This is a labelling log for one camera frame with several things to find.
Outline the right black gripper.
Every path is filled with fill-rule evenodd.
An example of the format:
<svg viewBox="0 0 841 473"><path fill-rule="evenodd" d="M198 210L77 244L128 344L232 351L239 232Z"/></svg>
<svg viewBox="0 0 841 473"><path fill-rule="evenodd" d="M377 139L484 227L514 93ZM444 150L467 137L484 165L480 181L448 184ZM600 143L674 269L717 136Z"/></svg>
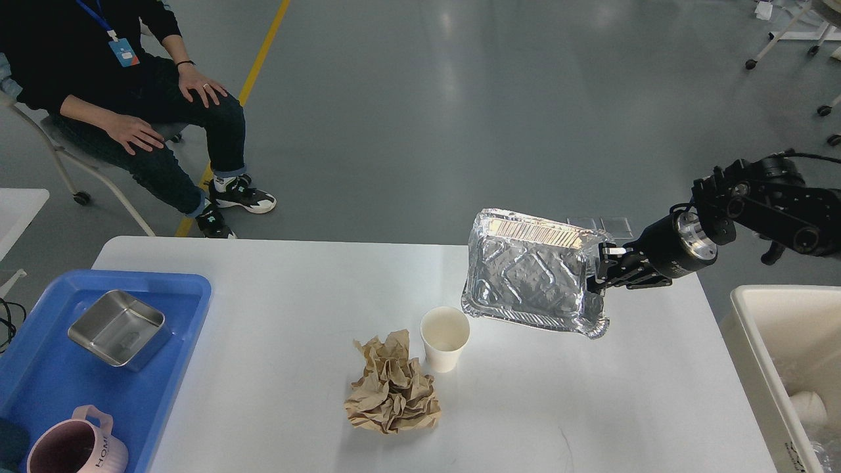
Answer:
<svg viewBox="0 0 841 473"><path fill-rule="evenodd" d="M642 267L641 254L651 267ZM589 292L603 294L607 288L658 288L672 279L697 272L717 261L717 245L706 236L699 216L681 210L649 225L636 240L618 246L599 244L597 273L587 279Z"/></svg>

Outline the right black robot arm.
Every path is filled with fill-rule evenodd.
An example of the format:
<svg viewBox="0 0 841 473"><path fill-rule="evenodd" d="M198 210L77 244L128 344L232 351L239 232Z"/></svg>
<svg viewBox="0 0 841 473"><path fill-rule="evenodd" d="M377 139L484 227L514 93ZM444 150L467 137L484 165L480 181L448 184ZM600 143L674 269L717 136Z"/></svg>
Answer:
<svg viewBox="0 0 841 473"><path fill-rule="evenodd" d="M719 246L736 239L742 225L770 242L762 257L773 265L785 251L839 258L838 189L806 185L792 161L795 150L756 162L736 160L694 181L691 199L670 208L636 240L601 243L597 272L587 290L656 288L717 261Z"/></svg>

